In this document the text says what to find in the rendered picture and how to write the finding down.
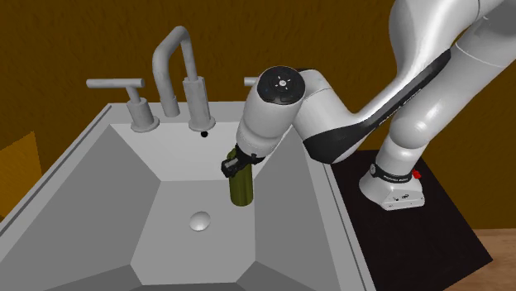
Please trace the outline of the olive green bottle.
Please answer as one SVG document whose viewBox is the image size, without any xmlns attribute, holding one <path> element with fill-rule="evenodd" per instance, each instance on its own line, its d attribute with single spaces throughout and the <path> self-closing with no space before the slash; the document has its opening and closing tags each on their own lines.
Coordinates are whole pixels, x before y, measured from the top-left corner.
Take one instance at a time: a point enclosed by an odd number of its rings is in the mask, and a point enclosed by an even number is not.
<svg viewBox="0 0 516 291">
<path fill-rule="evenodd" d="M 238 207 L 250 205 L 253 201 L 252 165 L 239 171 L 234 177 L 228 178 L 230 199 Z"/>
</svg>

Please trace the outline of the grey faucet spout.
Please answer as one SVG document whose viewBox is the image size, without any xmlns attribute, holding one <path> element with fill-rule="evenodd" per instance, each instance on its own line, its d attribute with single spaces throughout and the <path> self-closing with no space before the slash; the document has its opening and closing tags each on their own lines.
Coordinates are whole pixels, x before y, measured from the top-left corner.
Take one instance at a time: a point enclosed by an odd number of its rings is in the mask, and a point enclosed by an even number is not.
<svg viewBox="0 0 516 291">
<path fill-rule="evenodd" d="M 152 55 L 152 73 L 162 109 L 167 117 L 177 117 L 180 114 L 169 69 L 170 57 L 178 46 L 182 50 L 187 73 L 183 86 L 190 115 L 189 129 L 197 132 L 209 131 L 215 126 L 216 121 L 210 113 L 205 80 L 198 75 L 192 42 L 184 26 L 176 26 L 156 47 Z"/>
</svg>

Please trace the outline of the grey sink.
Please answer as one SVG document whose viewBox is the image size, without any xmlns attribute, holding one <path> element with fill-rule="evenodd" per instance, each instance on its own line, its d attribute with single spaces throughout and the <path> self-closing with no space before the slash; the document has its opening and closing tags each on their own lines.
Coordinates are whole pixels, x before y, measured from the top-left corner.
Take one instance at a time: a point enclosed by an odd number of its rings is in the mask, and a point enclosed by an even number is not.
<svg viewBox="0 0 516 291">
<path fill-rule="evenodd" d="M 107 105 L 0 222 L 0 291 L 376 291 L 329 166 L 289 130 L 235 206 L 240 102 L 131 129 Z"/>
</svg>

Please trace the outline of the black robot stand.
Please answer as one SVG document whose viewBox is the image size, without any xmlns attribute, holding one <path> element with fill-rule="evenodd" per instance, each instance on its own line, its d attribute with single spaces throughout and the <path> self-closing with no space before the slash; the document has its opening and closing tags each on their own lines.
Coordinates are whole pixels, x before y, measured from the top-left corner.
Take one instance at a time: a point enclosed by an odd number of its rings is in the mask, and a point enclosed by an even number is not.
<svg viewBox="0 0 516 291">
<path fill-rule="evenodd" d="M 444 291 L 492 262 L 424 160 L 423 206 L 386 211 L 366 198 L 359 180 L 375 156 L 358 150 L 332 172 L 376 291 Z"/>
</svg>

